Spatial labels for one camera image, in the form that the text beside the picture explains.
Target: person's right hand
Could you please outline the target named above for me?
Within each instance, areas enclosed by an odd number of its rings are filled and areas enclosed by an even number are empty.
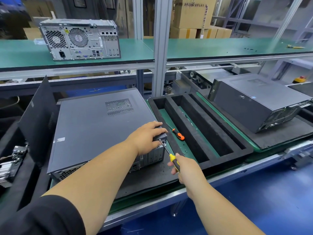
[[[186,186],[187,195],[193,200],[194,196],[201,193],[201,190],[208,182],[195,160],[181,156],[178,153],[175,156],[180,166],[179,182]],[[174,166],[173,162],[168,162],[167,165]],[[176,172],[176,168],[173,167],[171,173],[174,175]]]

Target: cable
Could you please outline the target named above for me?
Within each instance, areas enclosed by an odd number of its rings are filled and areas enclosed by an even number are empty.
[[[16,105],[18,102],[19,102],[19,96],[18,96],[18,101],[17,102],[15,102],[15,103],[13,103],[11,105],[8,105],[8,106],[1,107],[0,110],[8,108],[8,107],[13,106],[13,105]]]

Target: screwdriver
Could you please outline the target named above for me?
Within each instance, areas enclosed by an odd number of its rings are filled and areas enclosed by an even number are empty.
[[[176,157],[173,154],[170,153],[170,151],[166,148],[166,146],[164,145],[164,143],[160,139],[159,139],[159,141],[162,143],[162,146],[165,148],[165,150],[170,155],[170,161],[174,163],[174,166],[175,166],[176,170],[178,172],[180,172],[180,166],[179,166],[179,163],[178,163]]]
[[[177,129],[172,128],[171,126],[169,126],[169,127],[172,129],[173,133],[176,135],[177,138],[179,138],[182,141],[185,140],[185,137],[181,133],[179,133]]]

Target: computer tower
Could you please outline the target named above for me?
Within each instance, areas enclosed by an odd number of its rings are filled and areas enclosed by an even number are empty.
[[[208,99],[256,133],[293,119],[312,97],[248,73],[215,79]]]
[[[114,21],[47,19],[39,28],[55,61],[120,58]]]
[[[60,112],[47,173],[63,180],[145,123],[156,120],[136,88],[59,101]],[[154,140],[166,143],[167,135]],[[161,162],[162,146],[138,156],[129,172]],[[116,158],[118,162],[123,155]]]

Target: fan grille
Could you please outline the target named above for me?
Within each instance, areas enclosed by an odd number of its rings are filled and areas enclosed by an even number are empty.
[[[85,47],[88,44],[88,36],[80,28],[72,28],[68,34],[69,39],[77,47]]]
[[[46,37],[52,48],[65,48],[66,41],[64,35],[58,30],[48,30]]]

